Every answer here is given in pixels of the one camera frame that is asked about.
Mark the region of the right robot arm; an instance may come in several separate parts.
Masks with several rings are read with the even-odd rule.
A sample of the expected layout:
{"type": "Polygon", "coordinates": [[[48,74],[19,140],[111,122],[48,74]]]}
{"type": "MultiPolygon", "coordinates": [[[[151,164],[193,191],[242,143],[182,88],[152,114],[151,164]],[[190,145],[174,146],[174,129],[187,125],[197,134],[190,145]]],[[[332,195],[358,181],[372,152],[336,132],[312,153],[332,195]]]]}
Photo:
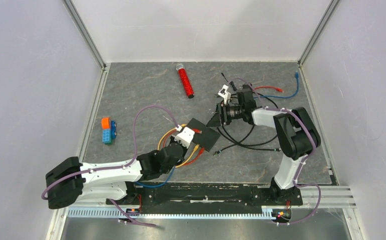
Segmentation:
{"type": "Polygon", "coordinates": [[[231,93],[225,85],[218,96],[222,102],[217,104],[214,116],[207,123],[208,127],[225,126],[233,120],[242,119],[253,126],[276,130],[283,158],[271,180],[269,196],[276,204],[284,203],[297,185],[299,169],[320,145],[320,135],[309,113],[304,107],[258,107],[252,89],[246,87],[237,91],[236,103],[232,102],[231,93]]]}

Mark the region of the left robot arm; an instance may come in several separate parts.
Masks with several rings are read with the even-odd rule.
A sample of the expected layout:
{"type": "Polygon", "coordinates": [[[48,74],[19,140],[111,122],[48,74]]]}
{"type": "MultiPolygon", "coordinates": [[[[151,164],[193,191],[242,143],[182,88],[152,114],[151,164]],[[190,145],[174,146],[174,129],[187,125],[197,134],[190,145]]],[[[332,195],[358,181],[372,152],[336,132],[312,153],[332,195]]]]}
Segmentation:
{"type": "Polygon", "coordinates": [[[46,174],[47,187],[41,197],[52,210],[88,200],[122,200],[132,204],[138,196],[135,182],[168,174],[184,160],[186,152],[187,148],[180,143],[170,143],[161,150],[120,162],[87,163],[72,156],[46,174]]]}

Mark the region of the black network switch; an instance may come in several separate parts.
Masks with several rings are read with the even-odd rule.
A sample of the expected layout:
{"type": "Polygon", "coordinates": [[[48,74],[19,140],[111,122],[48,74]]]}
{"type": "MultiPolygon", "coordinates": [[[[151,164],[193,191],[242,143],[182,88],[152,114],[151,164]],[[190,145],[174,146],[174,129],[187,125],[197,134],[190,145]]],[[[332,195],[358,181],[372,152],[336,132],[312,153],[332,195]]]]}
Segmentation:
{"type": "Polygon", "coordinates": [[[210,152],[211,149],[215,146],[219,140],[221,134],[209,127],[199,120],[192,118],[188,123],[187,127],[192,130],[198,130],[200,133],[196,132],[192,139],[192,142],[203,147],[207,152],[210,152]]]}

